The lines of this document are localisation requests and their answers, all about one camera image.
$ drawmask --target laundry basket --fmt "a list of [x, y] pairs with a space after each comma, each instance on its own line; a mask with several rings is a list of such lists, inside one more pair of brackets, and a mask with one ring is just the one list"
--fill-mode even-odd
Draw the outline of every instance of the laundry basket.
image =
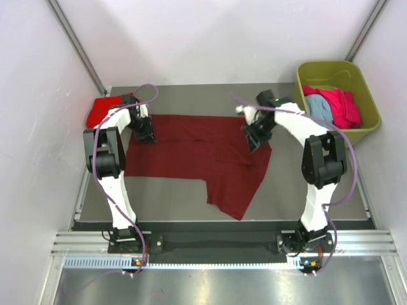
[[337, 88], [352, 92], [362, 117], [362, 125], [359, 128], [343, 130], [352, 144], [358, 143], [365, 135], [380, 126], [382, 120], [358, 66], [344, 60], [312, 61], [301, 64], [296, 73], [293, 97], [300, 109], [308, 114], [310, 111], [305, 102], [303, 85], [324, 90]]

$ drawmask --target garment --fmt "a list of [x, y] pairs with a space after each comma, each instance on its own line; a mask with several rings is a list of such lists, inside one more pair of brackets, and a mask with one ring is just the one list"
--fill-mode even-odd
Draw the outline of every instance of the garment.
[[[305, 102], [307, 102], [308, 108], [310, 109], [310, 114], [312, 116], [316, 116], [317, 118], [333, 123], [331, 106], [329, 106], [328, 102], [326, 99], [324, 99], [324, 97], [322, 97], [322, 95], [308, 95], [305, 97]], [[316, 121], [316, 123], [325, 128], [331, 129], [330, 126], [324, 124], [323, 122]]]
[[207, 203], [240, 220], [263, 180], [271, 155], [265, 144], [252, 154], [244, 118], [152, 115], [158, 143], [130, 139], [125, 176], [201, 179]]
[[352, 93], [340, 89], [321, 90], [303, 85], [304, 95], [322, 95], [331, 106], [333, 121], [341, 129], [358, 128], [362, 123], [361, 113], [357, 108]]
[[100, 97], [95, 99], [93, 107], [89, 112], [88, 119], [86, 120], [87, 128], [94, 128], [96, 125], [107, 116], [109, 109], [113, 106], [121, 104], [121, 95], [118, 97]]

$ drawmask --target gray table surface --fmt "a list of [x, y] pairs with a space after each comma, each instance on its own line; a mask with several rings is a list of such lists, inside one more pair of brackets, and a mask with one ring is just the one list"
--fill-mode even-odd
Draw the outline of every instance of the gray table surface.
[[105, 272], [63, 270], [54, 305], [396, 304], [380, 257], [334, 257], [306, 278], [273, 270], [145, 270], [133, 280], [107, 274], [81, 290]]
[[[151, 114], [187, 114], [206, 116], [235, 116], [235, 101], [230, 92], [255, 102], [256, 95], [271, 88], [276, 96], [291, 95], [293, 84], [236, 84], [159, 86], [160, 96], [149, 105]], [[134, 87], [115, 87], [111, 95], [134, 91]], [[152, 88], [137, 94], [141, 100], [152, 97]], [[122, 133], [126, 146], [130, 131]], [[302, 177], [303, 149], [283, 127], [273, 130], [270, 141], [273, 149], [268, 170], [243, 220], [298, 220], [305, 207], [307, 184]], [[333, 200], [348, 192], [352, 183], [352, 167], [342, 177]], [[206, 204], [206, 185], [202, 180], [169, 179], [155, 177], [126, 177], [125, 184], [130, 204], [140, 221], [208, 221], [233, 220], [217, 206]], [[336, 220], [367, 219], [358, 189], [347, 204], [332, 208], [330, 215]], [[111, 221], [106, 199], [90, 179], [86, 191], [81, 221]]]

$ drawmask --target white wall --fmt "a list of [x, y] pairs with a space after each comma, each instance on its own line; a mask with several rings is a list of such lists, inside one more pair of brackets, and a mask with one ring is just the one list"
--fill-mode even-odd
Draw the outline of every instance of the white wall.
[[343, 59], [376, 0], [60, 0], [106, 86], [288, 82]]
[[355, 59], [383, 119], [357, 147], [380, 226], [391, 230], [407, 269], [407, 2], [391, 0]]
[[27, 305], [73, 210], [97, 91], [45, 1], [1, 1], [0, 29], [0, 303]]

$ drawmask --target dark red cloth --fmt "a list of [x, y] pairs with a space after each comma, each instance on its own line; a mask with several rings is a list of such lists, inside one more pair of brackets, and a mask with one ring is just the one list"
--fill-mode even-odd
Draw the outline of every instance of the dark red cloth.
[[356, 106], [350, 91], [340, 89], [321, 90], [303, 85], [304, 95], [322, 95], [331, 106], [333, 123], [341, 129], [358, 128], [361, 123], [361, 113]]
[[131, 137], [125, 176], [204, 180], [207, 203], [242, 219], [267, 171], [270, 145], [249, 152], [244, 118], [153, 115], [152, 121], [158, 143]]
[[86, 121], [86, 127], [93, 128], [96, 125], [99, 125], [100, 122], [107, 116], [109, 109], [112, 106], [119, 104], [121, 104], [121, 95], [118, 97], [100, 97], [95, 99]]

